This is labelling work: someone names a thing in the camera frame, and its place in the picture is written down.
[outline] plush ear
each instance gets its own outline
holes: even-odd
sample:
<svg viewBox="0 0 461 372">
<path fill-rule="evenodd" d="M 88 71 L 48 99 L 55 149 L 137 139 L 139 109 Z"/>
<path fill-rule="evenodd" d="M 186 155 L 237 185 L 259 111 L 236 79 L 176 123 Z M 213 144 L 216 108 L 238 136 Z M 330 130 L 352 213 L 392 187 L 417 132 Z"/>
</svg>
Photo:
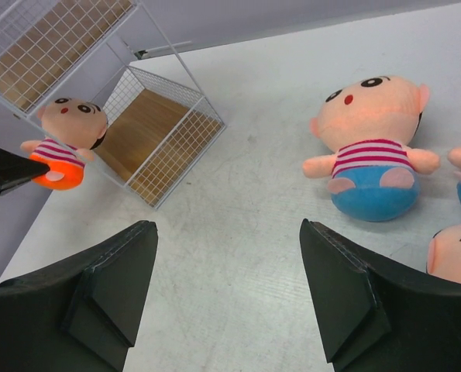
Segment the plush ear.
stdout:
<svg viewBox="0 0 461 372">
<path fill-rule="evenodd" d="M 419 112 L 425 110 L 428 101 L 430 100 L 430 88 L 424 84 L 419 86 Z"/>
<path fill-rule="evenodd" d="M 318 118 L 313 118 L 309 122 L 309 129 L 311 130 L 311 133 L 315 135 L 316 137 L 320 137 L 320 132 L 318 129 Z"/>
<path fill-rule="evenodd" d="M 41 106 L 41 107 L 39 107 L 39 110 L 37 110 L 37 113 L 36 113 L 37 118 L 38 118 L 39 120 L 42 120 L 42 119 L 43 119 L 43 115 L 44 115 L 44 112 L 45 112 L 45 111 L 46 111 L 46 106 Z"/>
<path fill-rule="evenodd" d="M 105 127 L 98 134 L 98 140 L 105 136 L 107 130 L 108 130 L 108 123 L 106 123 Z"/>
<path fill-rule="evenodd" d="M 427 274 L 433 274 L 433 271 L 435 270 L 435 248 L 436 241 L 435 238 L 433 238 L 428 247 L 428 258 L 426 260 Z"/>
</svg>

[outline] wire shelf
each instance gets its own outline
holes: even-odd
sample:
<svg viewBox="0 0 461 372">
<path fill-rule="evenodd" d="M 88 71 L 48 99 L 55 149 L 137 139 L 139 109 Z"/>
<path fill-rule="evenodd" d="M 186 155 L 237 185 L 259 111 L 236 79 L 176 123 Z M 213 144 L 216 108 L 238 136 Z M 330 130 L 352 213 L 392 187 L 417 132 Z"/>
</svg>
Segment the wire shelf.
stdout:
<svg viewBox="0 0 461 372">
<path fill-rule="evenodd" d="M 164 202 L 225 128 L 203 98 L 138 169 L 128 185 L 154 208 Z"/>
<path fill-rule="evenodd" d="M 104 110 L 110 129 L 98 155 L 154 208 L 225 128 L 202 93 L 132 66 Z"/>
<path fill-rule="evenodd" d="M 31 110 L 134 0 L 0 0 L 0 96 Z"/>
</svg>

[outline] wooden shelf panel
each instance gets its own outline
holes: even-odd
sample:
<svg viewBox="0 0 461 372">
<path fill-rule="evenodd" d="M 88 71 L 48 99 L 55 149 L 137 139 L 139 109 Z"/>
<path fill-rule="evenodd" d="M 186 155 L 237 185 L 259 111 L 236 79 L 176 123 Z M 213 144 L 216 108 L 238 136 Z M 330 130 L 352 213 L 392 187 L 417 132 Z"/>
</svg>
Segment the wooden shelf panel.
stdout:
<svg viewBox="0 0 461 372">
<path fill-rule="evenodd" d="M 130 0 L 61 0 L 0 57 L 0 92 L 27 111 L 132 7 Z"/>
<path fill-rule="evenodd" d="M 155 206 L 222 129 L 222 123 L 148 90 L 143 90 L 115 120 L 96 153 L 128 181 L 144 160 L 162 147 L 134 177 L 130 187 Z"/>
</svg>

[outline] red nose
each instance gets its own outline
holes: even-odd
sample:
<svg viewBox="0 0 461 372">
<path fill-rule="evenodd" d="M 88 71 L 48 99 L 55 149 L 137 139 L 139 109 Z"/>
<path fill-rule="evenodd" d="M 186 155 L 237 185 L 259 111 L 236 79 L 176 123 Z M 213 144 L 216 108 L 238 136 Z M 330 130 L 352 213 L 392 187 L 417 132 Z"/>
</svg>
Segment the red nose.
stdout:
<svg viewBox="0 0 461 372">
<path fill-rule="evenodd" d="M 346 105 L 350 105 L 351 102 L 353 101 L 353 99 L 354 99 L 353 95 L 348 95 L 348 96 L 344 99 L 344 103 L 345 103 Z"/>
</svg>

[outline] striped shirt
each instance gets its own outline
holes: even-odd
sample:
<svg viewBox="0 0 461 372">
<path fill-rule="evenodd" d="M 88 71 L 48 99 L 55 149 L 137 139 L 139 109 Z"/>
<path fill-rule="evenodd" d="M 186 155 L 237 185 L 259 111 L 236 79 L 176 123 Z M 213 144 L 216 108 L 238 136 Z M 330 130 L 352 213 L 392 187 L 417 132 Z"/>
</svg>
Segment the striped shirt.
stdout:
<svg viewBox="0 0 461 372">
<path fill-rule="evenodd" d="M 73 150 L 77 149 L 73 146 L 70 146 L 70 148 Z M 58 160 L 77 165 L 82 168 L 85 167 L 85 163 L 81 162 L 72 152 L 65 149 L 51 138 L 46 138 L 43 142 L 41 142 L 34 150 L 34 153 L 47 160 Z"/>
<path fill-rule="evenodd" d="M 388 139 L 369 139 L 339 150 L 332 177 L 348 169 L 387 165 L 413 169 L 401 144 Z"/>
</svg>

